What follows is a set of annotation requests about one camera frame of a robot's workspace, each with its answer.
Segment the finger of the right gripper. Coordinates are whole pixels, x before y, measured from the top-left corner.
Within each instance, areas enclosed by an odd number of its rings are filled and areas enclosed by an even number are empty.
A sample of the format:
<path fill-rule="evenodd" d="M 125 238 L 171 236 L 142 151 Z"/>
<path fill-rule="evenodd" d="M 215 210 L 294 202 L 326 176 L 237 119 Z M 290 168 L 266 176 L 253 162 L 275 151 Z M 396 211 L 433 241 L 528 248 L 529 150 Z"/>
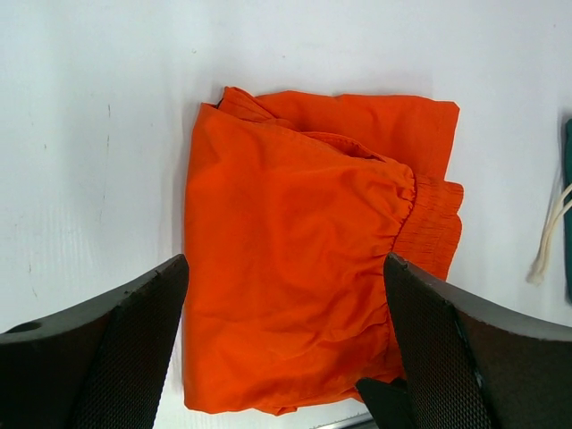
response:
<path fill-rule="evenodd" d="M 385 383 L 372 378 L 362 378 L 357 382 L 356 389 L 379 428 L 416 428 L 405 380 L 397 378 Z"/>

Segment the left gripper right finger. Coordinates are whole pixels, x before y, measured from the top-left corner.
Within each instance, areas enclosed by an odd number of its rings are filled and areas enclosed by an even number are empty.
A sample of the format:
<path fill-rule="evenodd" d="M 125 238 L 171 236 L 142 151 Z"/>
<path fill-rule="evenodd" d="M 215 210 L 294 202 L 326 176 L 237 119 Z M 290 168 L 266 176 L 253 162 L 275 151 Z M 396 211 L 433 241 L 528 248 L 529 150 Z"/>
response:
<path fill-rule="evenodd" d="M 494 304 L 394 254 L 387 303 L 419 428 L 569 428 L 571 329 Z"/>

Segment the teal green shorts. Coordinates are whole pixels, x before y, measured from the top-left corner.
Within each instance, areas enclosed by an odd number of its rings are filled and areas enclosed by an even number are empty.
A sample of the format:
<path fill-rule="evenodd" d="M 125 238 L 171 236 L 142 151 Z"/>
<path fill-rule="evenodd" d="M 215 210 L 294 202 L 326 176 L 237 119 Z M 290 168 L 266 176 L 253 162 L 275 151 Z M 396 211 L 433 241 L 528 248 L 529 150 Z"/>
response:
<path fill-rule="evenodd" d="M 526 280 L 540 285 L 548 270 L 551 258 L 551 243 L 559 226 L 563 228 L 564 272 L 566 281 L 566 300 L 571 302 L 571 118 L 564 120 L 561 141 L 561 178 L 563 190 L 551 203 L 540 238 L 536 257 Z"/>

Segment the orange shorts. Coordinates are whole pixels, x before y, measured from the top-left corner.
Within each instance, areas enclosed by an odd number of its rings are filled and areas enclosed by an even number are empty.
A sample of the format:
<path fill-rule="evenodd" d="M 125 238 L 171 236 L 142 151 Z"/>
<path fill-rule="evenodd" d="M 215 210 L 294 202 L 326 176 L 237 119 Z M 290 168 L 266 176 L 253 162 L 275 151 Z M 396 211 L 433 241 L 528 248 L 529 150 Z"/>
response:
<path fill-rule="evenodd" d="M 198 111 L 184 209 L 187 408 L 279 416 L 404 376 L 383 265 L 445 278 L 464 197 L 459 116 L 417 96 L 260 96 Z"/>

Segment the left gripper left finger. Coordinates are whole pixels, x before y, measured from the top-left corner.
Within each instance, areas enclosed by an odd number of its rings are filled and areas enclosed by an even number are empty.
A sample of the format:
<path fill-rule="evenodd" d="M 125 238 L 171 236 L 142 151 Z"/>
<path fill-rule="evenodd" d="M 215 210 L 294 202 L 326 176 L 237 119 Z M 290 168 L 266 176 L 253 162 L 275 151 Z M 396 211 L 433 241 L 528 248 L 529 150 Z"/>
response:
<path fill-rule="evenodd" d="M 151 428 L 189 282 L 182 255 L 1 335 L 3 428 Z"/>

